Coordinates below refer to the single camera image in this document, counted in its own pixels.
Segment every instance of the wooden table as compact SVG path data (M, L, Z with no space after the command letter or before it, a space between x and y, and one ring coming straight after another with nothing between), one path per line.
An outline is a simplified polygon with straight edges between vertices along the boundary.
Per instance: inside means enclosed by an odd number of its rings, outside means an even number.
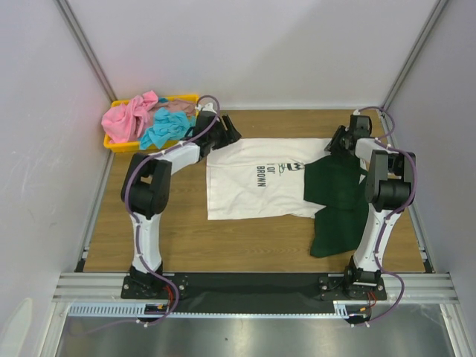
M244 138L331 138L348 125L348 110L228 112ZM375 112L373 134L383 133ZM91 240L85 271L126 271L132 262L132 224L120 189L132 154L116 154ZM165 271L342 271L352 252L314 258L313 219L281 216L208 221L205 162L172 179L161 220ZM384 266L391 271L423 271L413 225L405 212L390 237Z

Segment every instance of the yellow basket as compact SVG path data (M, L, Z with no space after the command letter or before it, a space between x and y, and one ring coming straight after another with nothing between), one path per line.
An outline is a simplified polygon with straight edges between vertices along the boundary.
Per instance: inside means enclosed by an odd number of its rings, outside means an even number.
M199 96L197 94L186 94L186 95L173 95L170 97L166 97L168 100L174 100L174 99L182 99L182 100L188 100L190 102L196 103L199 100ZM112 102L111 108L120 105L121 103L127 104L129 101L128 100L116 100L115 102ZM145 150L140 150L139 149L139 142L138 141L130 141L129 143L117 143L117 144L111 144L111 138L109 135L105 134L104 135L104 147L107 149L111 149L112 152L133 152L133 151L145 151ZM172 145L175 145L177 143L177 140L169 140L167 141L163 147L160 149L166 149L168 147L171 147ZM151 150L155 149L155 145L152 144L150 145L146 150Z

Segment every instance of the white t-shirt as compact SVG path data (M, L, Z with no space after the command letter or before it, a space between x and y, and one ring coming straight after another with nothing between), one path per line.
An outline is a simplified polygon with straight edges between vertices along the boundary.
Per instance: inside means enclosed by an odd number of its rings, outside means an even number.
M207 157L208 219L293 214L324 208L306 202L304 165L325 155L330 139L240 139Z

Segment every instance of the green fabric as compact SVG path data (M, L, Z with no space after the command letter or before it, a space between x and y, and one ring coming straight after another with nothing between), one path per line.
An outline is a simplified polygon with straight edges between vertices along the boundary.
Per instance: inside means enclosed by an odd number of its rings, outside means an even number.
M304 201L349 210L357 202L362 169L355 156L328 155L304 170Z
M311 245L313 257L323 258L357 249L369 214L369 204L364 195L366 180L358 186L358 200L353 209L325 207L315 214L315 238Z
M369 212L365 200L367 171L355 156L329 155L306 165L304 200L326 206L315 214L311 255L322 258L357 249Z

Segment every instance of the gray floor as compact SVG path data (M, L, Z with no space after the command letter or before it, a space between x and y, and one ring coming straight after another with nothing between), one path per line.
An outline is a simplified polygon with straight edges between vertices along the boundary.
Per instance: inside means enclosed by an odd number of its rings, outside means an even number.
M147 329L121 324L83 337L71 335L111 321L68 318L57 356L454 355L438 305L399 306L370 328L351 328L342 320L168 318Z

